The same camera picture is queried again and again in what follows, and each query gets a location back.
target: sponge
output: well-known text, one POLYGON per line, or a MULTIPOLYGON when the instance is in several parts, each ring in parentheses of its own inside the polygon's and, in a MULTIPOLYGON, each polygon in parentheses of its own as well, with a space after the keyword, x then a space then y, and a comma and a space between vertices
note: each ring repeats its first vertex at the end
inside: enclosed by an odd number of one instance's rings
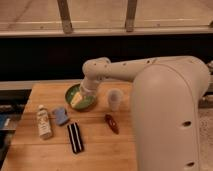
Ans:
POLYGON ((69 121, 69 118, 66 115, 66 110, 63 107, 56 108, 53 110, 53 114, 55 115, 56 119, 55 122, 57 125, 61 126, 69 121))

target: striped object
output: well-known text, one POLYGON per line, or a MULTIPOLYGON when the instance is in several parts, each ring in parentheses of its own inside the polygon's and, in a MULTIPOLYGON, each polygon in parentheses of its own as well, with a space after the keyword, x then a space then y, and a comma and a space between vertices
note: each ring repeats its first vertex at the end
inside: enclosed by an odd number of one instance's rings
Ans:
POLYGON ((84 150, 84 146, 82 143, 79 127, 77 123, 72 123, 67 125, 70 142, 72 144, 73 153, 77 154, 84 150))

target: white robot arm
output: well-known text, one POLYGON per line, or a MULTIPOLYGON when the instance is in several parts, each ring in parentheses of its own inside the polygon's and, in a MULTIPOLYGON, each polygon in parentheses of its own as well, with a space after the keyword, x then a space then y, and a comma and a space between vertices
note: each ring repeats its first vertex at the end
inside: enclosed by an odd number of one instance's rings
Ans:
POLYGON ((133 82, 131 115, 139 171, 199 171, 198 100, 208 67, 192 56, 110 63, 88 60, 80 90, 94 94, 103 78, 133 82))

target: background wall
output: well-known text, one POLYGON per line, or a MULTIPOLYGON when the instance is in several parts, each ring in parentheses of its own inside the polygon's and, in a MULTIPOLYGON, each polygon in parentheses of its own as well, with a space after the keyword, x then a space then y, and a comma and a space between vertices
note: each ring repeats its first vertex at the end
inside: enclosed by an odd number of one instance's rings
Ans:
POLYGON ((194 55, 213 60, 213 34, 114 37, 1 38, 0 81, 83 78, 91 58, 112 61, 194 55))

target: clear cup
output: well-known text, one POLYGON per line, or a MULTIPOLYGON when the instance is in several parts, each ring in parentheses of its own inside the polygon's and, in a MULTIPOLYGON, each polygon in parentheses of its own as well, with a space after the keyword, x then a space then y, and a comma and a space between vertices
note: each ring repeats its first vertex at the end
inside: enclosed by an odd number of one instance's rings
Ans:
POLYGON ((110 89, 107 93, 108 105, 111 111, 116 112, 119 109, 123 98, 123 91, 118 88, 110 89))

